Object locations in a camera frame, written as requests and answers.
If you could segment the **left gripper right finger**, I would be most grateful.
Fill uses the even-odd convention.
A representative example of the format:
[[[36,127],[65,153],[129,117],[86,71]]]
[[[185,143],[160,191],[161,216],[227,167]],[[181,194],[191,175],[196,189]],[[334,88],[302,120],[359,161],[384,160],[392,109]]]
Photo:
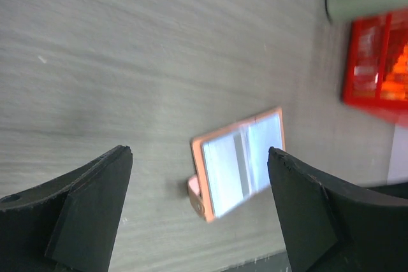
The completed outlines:
[[[360,187],[278,148],[268,172],[293,271],[406,271],[407,184]]]

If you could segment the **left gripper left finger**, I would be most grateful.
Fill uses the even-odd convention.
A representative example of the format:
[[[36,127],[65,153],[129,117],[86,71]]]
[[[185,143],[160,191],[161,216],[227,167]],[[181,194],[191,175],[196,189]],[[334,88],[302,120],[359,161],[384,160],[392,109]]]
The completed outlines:
[[[117,146],[1,198],[1,271],[108,271],[132,165]]]

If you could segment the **pink card holder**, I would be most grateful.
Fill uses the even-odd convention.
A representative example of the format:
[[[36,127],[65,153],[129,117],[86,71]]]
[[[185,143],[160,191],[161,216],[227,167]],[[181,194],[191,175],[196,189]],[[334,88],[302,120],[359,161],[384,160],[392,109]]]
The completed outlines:
[[[196,213],[213,222],[269,188],[270,147],[286,148],[280,107],[193,138],[187,191]]]

